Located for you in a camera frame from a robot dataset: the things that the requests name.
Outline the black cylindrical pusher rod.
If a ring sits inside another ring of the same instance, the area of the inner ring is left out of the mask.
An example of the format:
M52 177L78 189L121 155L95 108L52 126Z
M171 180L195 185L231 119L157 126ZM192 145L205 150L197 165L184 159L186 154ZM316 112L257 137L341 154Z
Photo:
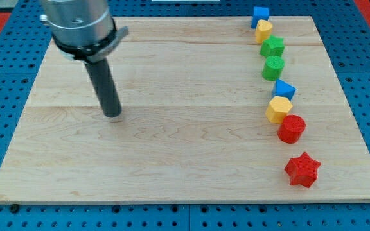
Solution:
M122 111L118 92L107 59L85 64L93 89L106 117L117 117Z

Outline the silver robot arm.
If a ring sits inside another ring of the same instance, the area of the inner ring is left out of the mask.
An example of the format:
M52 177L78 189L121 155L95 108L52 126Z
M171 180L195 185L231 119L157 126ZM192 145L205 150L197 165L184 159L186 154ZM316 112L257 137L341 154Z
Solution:
M106 117L122 111L107 56L128 35L117 28L105 0L40 0L40 21L51 29L62 55L83 62Z

